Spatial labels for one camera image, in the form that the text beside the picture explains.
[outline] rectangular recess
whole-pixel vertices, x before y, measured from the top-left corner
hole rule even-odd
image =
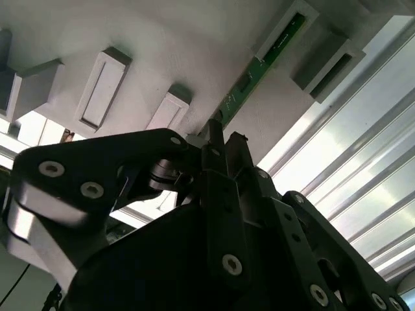
[[[36,67],[16,72],[12,79],[7,105],[1,106],[1,117],[8,122],[13,122],[46,103],[56,72],[63,66],[60,60],[51,60]],[[12,69],[9,69],[8,74],[4,76],[7,83],[9,83],[11,72]],[[6,93],[2,94],[2,101],[6,96]]]
[[[131,61],[114,47],[98,54],[75,114],[80,122],[94,131],[102,126]]]
[[[147,130],[153,130],[155,128],[176,130],[188,109],[188,103],[173,95],[170,91],[167,92],[148,124]]]
[[[365,53],[345,36],[330,33],[294,75],[297,85],[317,102],[327,96],[363,59]]]

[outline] cable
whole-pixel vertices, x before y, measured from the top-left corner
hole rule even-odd
[[[27,269],[30,267],[30,264],[28,264],[26,266],[26,268],[23,270],[23,272],[21,273],[21,275],[19,276],[18,280],[13,284],[13,286],[11,287],[11,289],[9,289],[8,293],[5,295],[5,297],[3,298],[3,300],[0,302],[0,306],[3,305],[3,303],[5,303],[7,297],[13,292],[14,288],[19,284],[21,278],[25,275]]]

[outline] green circuit board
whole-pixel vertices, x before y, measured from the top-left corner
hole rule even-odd
[[[219,105],[215,115],[220,116],[223,127],[232,120],[258,84],[264,79],[273,63],[284,48],[305,24],[305,16],[296,13],[284,31],[279,35],[262,60],[254,57]]]

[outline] black metal bracket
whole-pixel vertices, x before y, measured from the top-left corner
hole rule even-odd
[[[330,263],[344,305],[350,310],[408,310],[405,302],[357,253],[347,240],[321,215],[306,197],[288,191],[282,201],[290,205],[301,220],[309,244],[319,262]]]

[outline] corrugated metal panel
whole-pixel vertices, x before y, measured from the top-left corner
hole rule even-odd
[[[385,279],[415,259],[414,32],[414,20],[394,17],[259,164],[280,192],[306,195]]]

